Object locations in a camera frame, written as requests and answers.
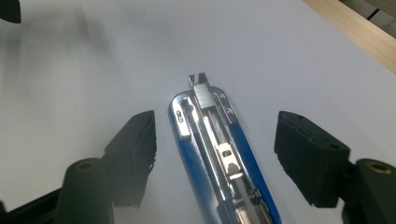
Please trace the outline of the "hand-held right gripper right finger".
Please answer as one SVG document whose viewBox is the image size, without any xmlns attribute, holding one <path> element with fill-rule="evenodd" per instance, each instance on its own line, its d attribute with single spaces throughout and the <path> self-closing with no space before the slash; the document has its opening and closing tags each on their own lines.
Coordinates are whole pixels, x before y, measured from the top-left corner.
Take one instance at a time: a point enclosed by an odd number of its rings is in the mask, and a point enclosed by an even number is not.
<svg viewBox="0 0 396 224">
<path fill-rule="evenodd" d="M 348 146 L 306 117 L 280 111 L 274 151 L 309 204 L 337 205 L 338 176 L 347 168 Z"/>
</svg>

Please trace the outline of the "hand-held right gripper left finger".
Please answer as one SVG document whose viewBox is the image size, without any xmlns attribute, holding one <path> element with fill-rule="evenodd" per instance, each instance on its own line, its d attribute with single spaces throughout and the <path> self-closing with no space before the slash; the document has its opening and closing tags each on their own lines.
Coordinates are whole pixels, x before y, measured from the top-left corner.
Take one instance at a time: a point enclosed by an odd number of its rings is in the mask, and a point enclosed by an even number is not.
<svg viewBox="0 0 396 224">
<path fill-rule="evenodd" d="M 139 207 L 157 152 L 153 110 L 132 116 L 105 148 L 103 161 L 115 206 Z"/>
</svg>

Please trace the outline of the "blue stapler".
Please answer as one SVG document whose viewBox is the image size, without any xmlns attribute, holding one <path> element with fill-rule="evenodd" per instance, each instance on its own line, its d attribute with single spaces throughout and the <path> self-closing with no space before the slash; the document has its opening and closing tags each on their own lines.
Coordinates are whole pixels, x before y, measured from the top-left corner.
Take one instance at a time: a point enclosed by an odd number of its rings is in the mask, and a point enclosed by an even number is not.
<svg viewBox="0 0 396 224">
<path fill-rule="evenodd" d="M 215 105 L 201 109 L 193 86 Z M 169 105 L 180 155 L 208 224 L 282 224 L 270 190 L 226 93 L 201 73 Z"/>
</svg>

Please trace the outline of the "silver staple strip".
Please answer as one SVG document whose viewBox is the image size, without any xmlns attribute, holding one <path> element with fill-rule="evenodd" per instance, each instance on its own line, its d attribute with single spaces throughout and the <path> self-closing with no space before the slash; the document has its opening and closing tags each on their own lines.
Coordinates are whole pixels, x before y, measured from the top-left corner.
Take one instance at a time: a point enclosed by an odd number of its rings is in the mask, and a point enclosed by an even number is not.
<svg viewBox="0 0 396 224">
<path fill-rule="evenodd" d="M 214 106 L 212 94 L 206 84 L 196 84 L 193 86 L 193 91 L 201 109 Z"/>
</svg>

